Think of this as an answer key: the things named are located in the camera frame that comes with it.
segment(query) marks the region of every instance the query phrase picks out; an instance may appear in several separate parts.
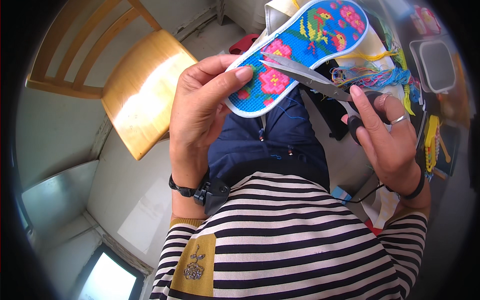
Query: embroidered insole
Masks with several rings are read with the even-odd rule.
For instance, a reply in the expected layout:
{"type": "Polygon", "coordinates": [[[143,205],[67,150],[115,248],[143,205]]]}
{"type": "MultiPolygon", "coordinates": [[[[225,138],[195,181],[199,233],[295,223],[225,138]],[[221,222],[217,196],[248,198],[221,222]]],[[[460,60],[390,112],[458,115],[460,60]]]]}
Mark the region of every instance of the embroidered insole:
{"type": "Polygon", "coordinates": [[[261,116],[275,107],[298,82],[258,60],[273,60],[260,52],[282,55],[315,69],[345,55],[363,40],[368,29],[363,10],[349,0],[313,0],[304,5],[269,38],[249,49],[227,69],[250,66],[253,78],[225,104],[245,118],[261,116]]]}

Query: black scissor handle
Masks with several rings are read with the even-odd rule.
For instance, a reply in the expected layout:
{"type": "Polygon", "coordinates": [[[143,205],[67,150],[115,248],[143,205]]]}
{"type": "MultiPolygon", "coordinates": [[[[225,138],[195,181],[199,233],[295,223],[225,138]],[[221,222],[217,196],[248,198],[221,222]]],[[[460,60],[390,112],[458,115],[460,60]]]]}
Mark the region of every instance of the black scissor handle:
{"type": "MultiPolygon", "coordinates": [[[[390,121],[387,119],[385,113],[377,110],[375,108],[375,105],[373,105],[375,99],[378,97],[378,96],[381,96],[382,93],[380,92],[377,92],[377,91],[367,91],[365,92],[365,95],[367,96],[368,98],[368,101],[370,102],[370,104],[372,105],[373,107],[373,110],[375,110],[375,112],[377,113],[377,115],[380,117],[380,119],[382,120],[383,123],[387,124],[387,125],[390,125],[390,121]]],[[[357,107],[355,106],[355,103],[353,102],[349,102],[350,103],[350,106],[356,111],[358,112],[358,109],[357,107]]],[[[364,127],[363,125],[363,122],[362,120],[357,117],[357,116],[351,116],[348,118],[347,120],[347,126],[348,126],[348,131],[350,131],[350,134],[352,135],[352,138],[353,140],[360,145],[360,142],[357,138],[357,128],[362,126],[364,127]]]]}

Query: chair backrest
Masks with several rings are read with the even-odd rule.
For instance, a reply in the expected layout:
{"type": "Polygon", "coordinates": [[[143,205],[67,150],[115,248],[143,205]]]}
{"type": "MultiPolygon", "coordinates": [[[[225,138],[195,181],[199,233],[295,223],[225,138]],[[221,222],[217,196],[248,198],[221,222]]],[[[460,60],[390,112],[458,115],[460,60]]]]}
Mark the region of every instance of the chair backrest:
{"type": "Polygon", "coordinates": [[[98,56],[110,41],[138,16],[142,16],[155,31],[162,30],[162,27],[140,3],[140,0],[127,0],[132,7],[120,16],[96,41],[82,62],[74,81],[65,81],[65,75],[80,47],[100,21],[102,21],[120,1],[121,0],[105,0],[105,2],[97,8],[73,39],[60,63],[55,77],[47,76],[48,66],[65,33],[79,13],[91,2],[91,0],[69,0],[48,29],[35,58],[32,72],[28,75],[26,86],[61,95],[100,99],[103,88],[87,86],[84,85],[84,83],[98,56]]]}

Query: scissor blade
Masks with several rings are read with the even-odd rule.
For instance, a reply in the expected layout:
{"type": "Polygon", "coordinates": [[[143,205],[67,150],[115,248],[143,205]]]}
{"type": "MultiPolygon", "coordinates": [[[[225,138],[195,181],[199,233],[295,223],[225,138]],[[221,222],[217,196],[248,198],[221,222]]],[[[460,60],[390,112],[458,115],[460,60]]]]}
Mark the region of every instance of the scissor blade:
{"type": "Polygon", "coordinates": [[[339,101],[352,101],[352,98],[349,93],[346,93],[342,89],[334,86],[330,81],[329,83],[325,83],[324,80],[318,79],[316,76],[312,76],[311,74],[301,72],[297,69],[294,69],[288,66],[284,66],[284,65],[264,61],[264,60],[260,60],[260,62],[328,97],[331,97],[339,101]]]}
{"type": "Polygon", "coordinates": [[[324,84],[331,83],[330,80],[328,80],[326,77],[320,75],[315,70],[312,70],[309,67],[304,66],[299,62],[296,62],[294,60],[285,58],[285,57],[280,56],[280,55],[272,54],[272,53],[267,53],[267,52],[260,52],[260,53],[265,55],[266,57],[278,62],[279,64],[281,64],[283,66],[290,67],[292,69],[295,69],[299,72],[303,72],[305,74],[309,74],[311,77],[316,78],[317,81],[319,81],[319,82],[323,82],[324,84]]]}

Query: hand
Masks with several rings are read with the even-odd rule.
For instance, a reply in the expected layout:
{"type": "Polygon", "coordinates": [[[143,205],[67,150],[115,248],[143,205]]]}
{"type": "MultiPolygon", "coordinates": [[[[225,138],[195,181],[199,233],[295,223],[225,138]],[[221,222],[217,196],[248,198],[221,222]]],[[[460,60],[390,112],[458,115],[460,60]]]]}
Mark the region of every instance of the hand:
{"type": "MultiPolygon", "coordinates": [[[[407,196],[415,191],[423,176],[415,162],[417,137],[409,120],[392,125],[388,132],[384,123],[373,110],[365,93],[357,86],[350,88],[350,94],[365,127],[357,128],[357,137],[368,160],[382,183],[400,195],[407,196]]],[[[378,97],[374,105],[380,110],[378,97]]],[[[384,112],[389,120],[404,115],[405,109],[395,97],[385,99],[384,112]]],[[[346,124],[348,116],[342,117],[346,124]]]]}
{"type": "Polygon", "coordinates": [[[231,112],[223,100],[252,78],[250,67],[224,72],[238,57],[209,57],[180,75],[170,117],[172,177],[179,186],[197,188],[208,168],[208,148],[231,112]]]}

